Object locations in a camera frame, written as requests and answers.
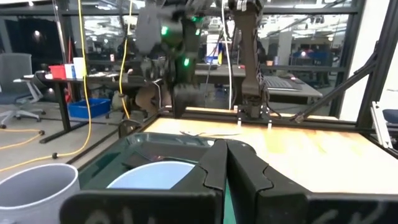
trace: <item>wire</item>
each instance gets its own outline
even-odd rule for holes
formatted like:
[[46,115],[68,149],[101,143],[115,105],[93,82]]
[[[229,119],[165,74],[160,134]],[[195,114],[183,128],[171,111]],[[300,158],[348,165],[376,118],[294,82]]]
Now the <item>wire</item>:
[[84,60],[84,69],[83,69],[83,89],[85,92],[85,98],[86,98],[86,105],[87,105],[87,112],[88,112],[88,134],[86,137],[86,141],[85,143],[82,145],[81,148],[79,148],[76,151],[73,152],[69,152],[69,153],[62,153],[62,154],[58,154],[58,153],[53,153],[51,156],[43,156],[43,157],[38,157],[36,159],[31,159],[29,161],[25,161],[25,162],[21,162],[19,164],[13,165],[13,166],[9,166],[3,169],[0,169],[0,172],[4,172],[16,167],[20,167],[20,166],[24,166],[26,164],[30,164],[33,162],[37,162],[37,161],[43,161],[43,160],[47,160],[47,159],[57,159],[59,157],[67,157],[67,156],[72,156],[75,154],[80,153],[82,150],[84,150],[84,148],[86,147],[86,145],[88,144],[88,141],[90,140],[91,137],[91,109],[90,109],[90,102],[88,100],[88,91],[87,91],[87,70],[86,70],[86,55],[85,55],[85,38],[83,35],[83,16],[81,14],[81,0],[78,0],[78,12],[79,12],[79,25],[80,25],[80,37],[81,37],[81,51],[83,54],[83,60]]
[[20,129],[20,130],[18,130],[18,129],[0,129],[0,131],[9,132],[9,133],[38,132],[38,134],[36,134],[34,137],[32,137],[26,141],[15,143],[15,144],[10,144],[8,146],[0,146],[0,150],[9,149],[12,147],[23,146],[25,144],[28,144],[28,143],[34,141],[35,139],[39,138],[40,136],[44,135],[44,131],[38,130],[38,129]]
[[160,81],[160,80],[153,81],[152,83],[155,86],[157,86],[157,90],[158,90],[158,94],[159,94],[159,109],[161,109],[162,108],[162,92],[160,90],[159,84],[157,84],[158,81]]
[[[131,17],[132,14],[132,0],[130,0],[130,10],[129,10],[129,17]],[[124,52],[123,52],[123,59],[122,59],[122,66],[120,69],[120,75],[119,75],[119,92],[121,95],[121,99],[122,99],[122,104],[123,104],[123,109],[124,112],[126,114],[127,119],[130,119],[130,113],[127,110],[127,106],[126,106],[126,101],[124,100],[124,96],[123,96],[123,86],[122,86],[122,81],[123,81],[123,70],[124,70],[124,64],[126,63],[126,55],[127,55],[127,42],[128,42],[128,32],[130,30],[130,25],[131,25],[131,20],[129,19],[128,23],[127,23],[127,31],[125,34],[125,40],[124,40]]]
[[225,41],[225,47],[226,47],[226,59],[228,61],[228,72],[229,72],[229,109],[232,109],[232,66],[231,66],[231,59],[229,57],[229,50],[228,50],[228,38],[226,35],[226,23],[225,23],[225,0],[221,0],[221,20],[223,23],[223,27],[224,27],[224,32],[223,32],[223,36],[224,36],[224,41]]

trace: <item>wooden tabletop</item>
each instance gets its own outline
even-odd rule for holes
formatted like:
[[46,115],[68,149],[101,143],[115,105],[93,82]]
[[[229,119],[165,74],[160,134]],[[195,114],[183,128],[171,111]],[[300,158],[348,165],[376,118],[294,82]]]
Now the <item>wooden tabletop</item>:
[[398,194],[398,161],[357,133],[159,118],[145,132],[217,136],[250,144],[273,168],[313,192]]

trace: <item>blue plastic bin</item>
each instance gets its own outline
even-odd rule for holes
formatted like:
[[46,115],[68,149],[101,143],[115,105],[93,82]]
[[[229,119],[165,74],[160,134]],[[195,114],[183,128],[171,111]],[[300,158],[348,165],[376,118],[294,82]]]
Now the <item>blue plastic bin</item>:
[[[91,118],[95,118],[111,111],[111,100],[109,99],[88,99],[90,104]],[[87,104],[85,100],[68,104],[69,116],[73,118],[88,119]]]

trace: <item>yellow cable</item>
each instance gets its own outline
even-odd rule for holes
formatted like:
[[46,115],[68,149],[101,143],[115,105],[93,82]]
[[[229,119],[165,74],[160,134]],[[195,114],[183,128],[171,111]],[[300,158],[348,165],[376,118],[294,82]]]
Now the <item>yellow cable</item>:
[[[86,105],[87,105],[87,112],[88,112],[88,134],[87,134],[87,138],[85,143],[83,144],[83,146],[81,148],[79,148],[76,151],[73,152],[69,152],[69,153],[62,153],[62,154],[57,154],[58,157],[66,157],[66,156],[72,156],[75,154],[78,154],[79,152],[81,152],[82,150],[84,150],[84,148],[86,147],[86,145],[88,144],[88,141],[90,140],[91,137],[91,110],[90,110],[90,103],[88,101],[88,94],[87,94],[87,72],[86,72],[86,55],[85,55],[85,39],[84,39],[84,35],[83,35],[83,16],[81,15],[81,0],[78,0],[78,10],[79,10],[79,24],[80,24],[80,37],[81,37],[81,51],[83,54],[83,60],[84,60],[84,70],[83,70],[83,88],[85,91],[85,98],[86,98]],[[13,166],[9,166],[3,169],[0,169],[0,172],[6,171],[6,170],[10,170],[16,167],[20,167],[26,164],[30,164],[32,162],[37,162],[37,161],[42,161],[42,160],[46,160],[46,159],[51,159],[53,158],[52,156],[44,156],[44,157],[38,157],[36,159],[31,159],[29,161],[25,161],[25,162],[21,162],[19,164],[13,165]]]
[[23,141],[23,142],[20,142],[20,143],[15,143],[15,144],[10,144],[8,146],[0,146],[0,150],[9,149],[9,148],[12,148],[12,147],[17,147],[17,146],[23,146],[23,145],[28,144],[31,141],[39,138],[44,133],[44,132],[42,132],[41,130],[38,130],[38,129],[21,129],[21,130],[18,130],[18,129],[0,129],[0,131],[10,132],[10,133],[38,132],[38,134],[36,134],[34,137],[32,137],[32,138],[30,138],[30,139],[28,139],[26,141]]
[[[132,0],[130,0],[130,11],[129,11],[129,18],[131,18],[132,14]],[[126,55],[127,55],[127,40],[128,38],[128,33],[130,30],[130,19],[127,23],[127,35],[126,35],[126,40],[124,41],[124,53],[123,53],[123,59],[122,59],[122,67],[120,69],[120,76],[119,76],[119,92],[120,95],[123,96],[123,87],[122,87],[122,80],[123,80],[123,69],[124,69],[124,63],[126,62]],[[122,104],[123,104],[123,109],[124,112],[126,113],[127,119],[130,119],[130,114],[127,110],[126,102],[124,101],[124,96],[122,97]]]

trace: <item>white bucket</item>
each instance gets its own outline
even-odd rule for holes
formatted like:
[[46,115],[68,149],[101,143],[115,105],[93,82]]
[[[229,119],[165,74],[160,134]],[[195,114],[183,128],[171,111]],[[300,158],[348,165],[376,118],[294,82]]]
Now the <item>white bucket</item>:
[[0,182],[0,224],[59,224],[62,203],[80,190],[78,171],[47,164]]

